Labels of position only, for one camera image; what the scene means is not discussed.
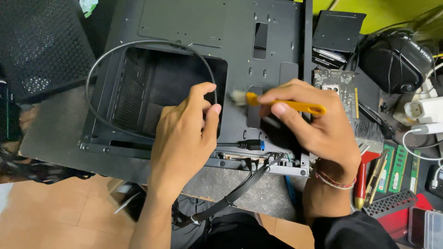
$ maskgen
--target black hexagonal mesh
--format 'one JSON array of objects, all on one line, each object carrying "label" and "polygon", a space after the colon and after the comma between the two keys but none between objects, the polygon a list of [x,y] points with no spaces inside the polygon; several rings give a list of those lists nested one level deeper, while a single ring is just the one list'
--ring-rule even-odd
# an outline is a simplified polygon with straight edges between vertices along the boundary
[{"label": "black hexagonal mesh", "polygon": [[17,101],[84,80],[95,58],[72,0],[0,1],[0,64]]},{"label": "black hexagonal mesh", "polygon": [[417,201],[418,199],[413,192],[410,190],[404,190],[373,201],[369,207],[364,207],[363,209],[369,216],[379,218],[411,207],[415,205]]}]

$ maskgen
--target green ram module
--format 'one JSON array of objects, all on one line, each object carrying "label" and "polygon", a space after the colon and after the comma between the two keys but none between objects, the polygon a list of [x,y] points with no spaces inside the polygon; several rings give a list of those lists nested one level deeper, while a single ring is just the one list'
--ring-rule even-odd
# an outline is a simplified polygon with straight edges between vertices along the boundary
[{"label": "green ram module", "polygon": [[395,148],[385,144],[384,150],[388,151],[388,156],[386,157],[386,165],[385,168],[381,171],[380,181],[377,186],[377,192],[381,192],[386,194],[386,190],[388,189],[388,179],[389,174],[391,173],[392,162],[394,160],[394,150]]},{"label": "green ram module", "polygon": [[[414,154],[417,156],[421,155],[419,150],[414,150]],[[417,180],[418,180],[418,169],[420,168],[420,158],[414,156],[412,158],[412,168],[411,168],[411,182],[409,184],[409,189],[414,192],[417,192]]]},{"label": "green ram module", "polygon": [[389,191],[398,193],[401,188],[403,180],[404,165],[408,158],[408,152],[401,145],[397,147],[397,154],[395,155],[394,164],[392,166],[391,180],[389,181]]}]

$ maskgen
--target right hand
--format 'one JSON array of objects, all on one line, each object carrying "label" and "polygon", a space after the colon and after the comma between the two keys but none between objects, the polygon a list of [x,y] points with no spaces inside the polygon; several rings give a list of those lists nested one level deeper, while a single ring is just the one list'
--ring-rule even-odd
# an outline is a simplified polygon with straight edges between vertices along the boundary
[{"label": "right hand", "polygon": [[360,150],[336,92],[320,90],[306,82],[293,79],[269,90],[257,100],[263,104],[274,100],[292,100],[323,105],[326,108],[326,114],[313,115],[314,118],[310,124],[302,118],[299,112],[285,103],[276,103],[271,107],[263,105],[261,113],[267,115],[271,111],[292,130],[298,142],[306,150],[322,159],[339,164],[344,173],[354,179],[361,161]]}]

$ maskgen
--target hand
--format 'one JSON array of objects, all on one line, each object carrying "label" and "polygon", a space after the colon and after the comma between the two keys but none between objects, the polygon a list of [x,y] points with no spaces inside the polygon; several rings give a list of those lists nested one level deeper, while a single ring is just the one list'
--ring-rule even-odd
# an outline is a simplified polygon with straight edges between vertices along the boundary
[{"label": "hand", "polygon": [[320,90],[306,82],[293,79],[269,90],[257,100],[260,103],[269,103],[277,99],[320,104],[326,108],[325,115],[313,115],[311,124],[285,103],[276,103],[272,107],[263,105],[261,112],[262,115],[267,115],[271,111],[292,130],[306,150],[334,162],[328,163],[328,166],[337,165],[335,169],[322,168],[328,176],[341,183],[352,182],[360,164],[360,151],[337,93],[332,90]]},{"label": "hand", "polygon": [[165,106],[162,110],[152,147],[148,191],[161,195],[170,204],[217,146],[222,107],[203,98],[216,87],[209,82],[195,85],[179,106]]}]

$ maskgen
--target left hand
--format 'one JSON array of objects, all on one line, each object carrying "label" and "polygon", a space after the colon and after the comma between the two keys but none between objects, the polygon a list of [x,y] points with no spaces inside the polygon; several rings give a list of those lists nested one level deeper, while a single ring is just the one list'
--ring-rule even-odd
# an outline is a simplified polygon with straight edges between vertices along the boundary
[{"label": "left hand", "polygon": [[222,107],[203,98],[216,87],[209,82],[194,85],[179,106],[165,106],[162,110],[152,147],[148,192],[160,195],[157,197],[168,205],[217,146],[218,115]]}]

